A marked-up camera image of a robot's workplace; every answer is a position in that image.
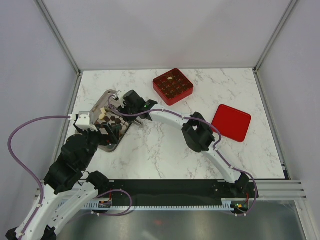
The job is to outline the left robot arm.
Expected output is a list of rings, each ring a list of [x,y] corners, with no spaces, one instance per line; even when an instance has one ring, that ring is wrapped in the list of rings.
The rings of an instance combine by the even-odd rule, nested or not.
[[[80,189],[62,206],[74,185],[83,177],[99,146],[119,142],[120,125],[108,123],[78,128],[79,134],[69,137],[62,146],[57,161],[51,165],[40,195],[22,224],[7,231],[8,240],[55,240],[64,226],[81,208],[94,198],[112,193],[109,179],[99,171],[91,172]]]

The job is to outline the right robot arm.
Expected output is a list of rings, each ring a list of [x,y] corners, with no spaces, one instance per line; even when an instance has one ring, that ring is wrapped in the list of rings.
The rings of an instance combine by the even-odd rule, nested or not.
[[[115,98],[120,106],[116,108],[119,114],[126,120],[133,121],[136,118],[147,119],[166,124],[182,131],[186,145],[194,152],[203,154],[221,173],[228,183],[228,191],[233,197],[248,197],[250,193],[256,193],[250,189],[248,173],[236,169],[218,151],[217,145],[222,140],[219,133],[215,140],[214,131],[218,130],[208,123],[199,112],[191,115],[170,110],[154,100],[145,101],[134,90],[123,93],[121,90],[115,93]]]

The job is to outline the stainless steel tray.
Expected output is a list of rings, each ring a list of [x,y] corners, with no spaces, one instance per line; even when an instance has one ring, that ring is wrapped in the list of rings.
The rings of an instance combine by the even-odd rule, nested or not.
[[[108,125],[121,124],[122,125],[122,130],[121,130],[122,135],[121,135],[121,140],[120,140],[120,142],[121,142],[122,139],[124,138],[124,136],[126,135],[127,131],[130,129],[132,123],[129,123],[129,122],[125,121],[123,118],[120,118],[110,112],[107,112],[107,111],[105,113],[105,118],[99,119],[99,115],[102,114],[101,108],[108,107],[108,99],[115,92],[116,92],[116,90],[112,90],[112,89],[107,90],[101,96],[101,98],[97,101],[97,103],[94,105],[94,107],[91,109],[91,112],[93,112],[93,114],[94,114],[94,124],[95,125],[98,123],[108,124]],[[116,118],[115,121],[111,120],[111,116],[115,116],[115,118]],[[99,148],[107,153],[111,153],[117,149],[119,144],[117,144],[116,146],[99,146]]]

